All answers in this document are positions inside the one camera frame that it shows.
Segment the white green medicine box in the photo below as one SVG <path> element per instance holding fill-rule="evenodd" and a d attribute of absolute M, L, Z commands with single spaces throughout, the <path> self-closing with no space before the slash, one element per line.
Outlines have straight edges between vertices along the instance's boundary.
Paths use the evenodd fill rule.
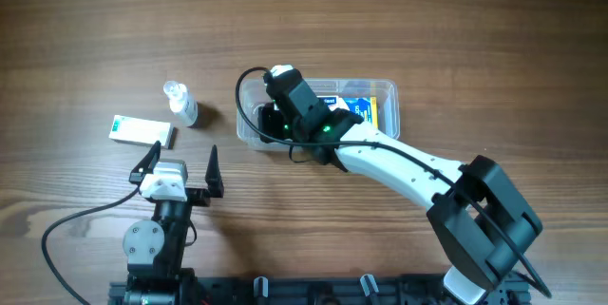
<path fill-rule="evenodd" d="M 169 149 L 173 130 L 171 123 L 115 115 L 108 138 L 116 142 L 148 146 L 160 142 L 162 148 Z"/>

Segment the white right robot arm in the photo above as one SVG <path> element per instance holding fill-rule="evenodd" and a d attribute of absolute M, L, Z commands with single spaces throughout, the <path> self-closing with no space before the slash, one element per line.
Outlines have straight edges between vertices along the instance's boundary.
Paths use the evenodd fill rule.
<path fill-rule="evenodd" d="M 320 164 L 368 177 L 423 207 L 450 269 L 445 290 L 476 304 L 520 263 L 525 280 L 551 293 L 525 257 L 542 222 L 504 170 L 479 155 L 464 163 L 394 140 L 361 116 L 331 108 L 290 65 L 262 71 L 276 120 L 255 130 L 263 141 L 300 147 Z"/>

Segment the white Hansaplast plaster box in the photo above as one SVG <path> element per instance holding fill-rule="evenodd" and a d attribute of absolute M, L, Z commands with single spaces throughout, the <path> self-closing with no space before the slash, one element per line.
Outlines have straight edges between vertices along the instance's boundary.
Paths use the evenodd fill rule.
<path fill-rule="evenodd" d="M 338 96 L 319 96 L 319 99 L 323 101 L 330 110 L 335 110 L 340 107 L 340 98 Z"/>

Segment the white dropper bottle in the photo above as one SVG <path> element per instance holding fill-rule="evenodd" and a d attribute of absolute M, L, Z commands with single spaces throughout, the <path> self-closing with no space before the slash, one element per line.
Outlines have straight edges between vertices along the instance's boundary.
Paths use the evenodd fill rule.
<path fill-rule="evenodd" d="M 198 103 L 191 96 L 187 86 L 176 81 L 167 81 L 163 86 L 163 92 L 169 100 L 171 111 L 187 126 L 193 126 L 199 115 Z"/>

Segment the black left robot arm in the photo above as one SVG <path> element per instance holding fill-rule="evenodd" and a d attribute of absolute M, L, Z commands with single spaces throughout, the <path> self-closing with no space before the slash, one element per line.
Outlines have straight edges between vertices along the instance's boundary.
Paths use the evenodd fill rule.
<path fill-rule="evenodd" d="M 212 198 L 224 195 L 218 149 L 211 149 L 204 187 L 186 185 L 188 172 L 182 160 L 163 160 L 162 146 L 152 145 L 132 169 L 129 182 L 136 192 L 154 204 L 150 219 L 132 224 L 123 236 L 127 257 L 127 282 L 113 284 L 110 304 L 203 304 L 204 288 L 195 272 L 181 266 L 188 231 L 194 228 L 192 209 L 208 207 Z"/>

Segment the blue yellow VapoDrops packet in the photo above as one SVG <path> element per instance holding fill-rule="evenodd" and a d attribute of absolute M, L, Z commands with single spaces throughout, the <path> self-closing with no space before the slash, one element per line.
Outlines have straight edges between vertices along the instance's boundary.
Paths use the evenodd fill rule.
<path fill-rule="evenodd" d="M 348 109 L 359 115 L 366 122 L 378 128 L 378 105 L 376 97 L 339 97 L 337 104 L 340 108 Z"/>

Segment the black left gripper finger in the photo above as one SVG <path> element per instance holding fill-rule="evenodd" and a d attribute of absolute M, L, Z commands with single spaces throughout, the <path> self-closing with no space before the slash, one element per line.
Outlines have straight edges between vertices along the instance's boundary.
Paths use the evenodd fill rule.
<path fill-rule="evenodd" d="M 215 145 L 212 146 L 204 178 L 209 189 L 223 188 L 223 180 L 219 169 L 218 148 Z"/>
<path fill-rule="evenodd" d="M 158 163 L 161 156 L 162 146 L 159 141 L 156 141 L 142 160 L 131 170 L 131 177 L 144 177 L 146 174 L 153 172 L 154 167 Z"/>

